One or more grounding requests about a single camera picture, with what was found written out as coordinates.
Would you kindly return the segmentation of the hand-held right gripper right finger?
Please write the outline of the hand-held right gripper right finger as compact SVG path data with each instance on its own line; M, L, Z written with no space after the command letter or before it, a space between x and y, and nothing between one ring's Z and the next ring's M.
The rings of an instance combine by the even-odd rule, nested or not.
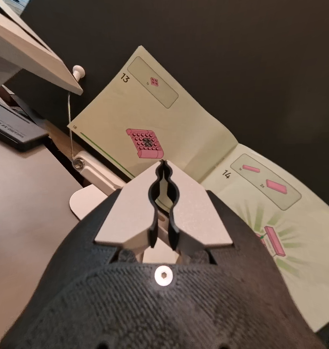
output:
M192 256L198 251L233 245L206 189L171 161L164 161L169 211L168 242L173 251Z

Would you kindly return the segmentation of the brick instruction booklet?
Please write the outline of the brick instruction booklet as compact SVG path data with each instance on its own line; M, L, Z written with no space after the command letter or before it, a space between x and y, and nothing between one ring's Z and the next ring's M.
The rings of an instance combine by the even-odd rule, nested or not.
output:
M164 159L211 190L258 236L312 330L329 323L329 206L240 144L144 47L68 127L131 179Z

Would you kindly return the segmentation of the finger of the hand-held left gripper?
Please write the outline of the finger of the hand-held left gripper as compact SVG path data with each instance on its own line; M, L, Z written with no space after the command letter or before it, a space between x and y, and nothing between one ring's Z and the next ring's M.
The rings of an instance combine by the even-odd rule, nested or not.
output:
M83 93L58 55L50 53L0 13L0 86L22 69L77 95Z
M12 6L8 5L6 1L0 0L0 13L9 20L13 21L37 43L39 43L42 47L53 54L53 50L51 50L50 47L45 44L45 42L42 41L42 39L40 39L38 35L36 35L36 33L21 19L20 15L16 11L14 11Z

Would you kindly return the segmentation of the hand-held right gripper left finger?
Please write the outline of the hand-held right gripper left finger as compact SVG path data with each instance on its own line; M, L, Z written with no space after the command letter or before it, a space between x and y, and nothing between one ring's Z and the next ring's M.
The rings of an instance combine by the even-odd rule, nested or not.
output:
M162 162L158 161L118 192L94 239L96 246L130 250L138 262L145 261L145 251L155 246L158 230L165 231L165 215L155 202L162 176Z

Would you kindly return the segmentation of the grey flat device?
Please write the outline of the grey flat device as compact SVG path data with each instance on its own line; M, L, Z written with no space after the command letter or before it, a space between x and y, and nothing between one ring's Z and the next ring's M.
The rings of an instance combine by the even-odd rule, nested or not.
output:
M34 122L0 103L0 140L12 148L27 152L44 144L49 134Z

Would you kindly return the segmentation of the white book stand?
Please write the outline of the white book stand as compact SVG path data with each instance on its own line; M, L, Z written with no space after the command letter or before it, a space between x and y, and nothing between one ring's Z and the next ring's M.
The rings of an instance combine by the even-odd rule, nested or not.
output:
M71 129L69 129L69 137L72 166L90 183L90 185L76 191L69 201L71 211L79 220L82 220L116 189L122 189L126 182L87 151L80 151L75 155Z

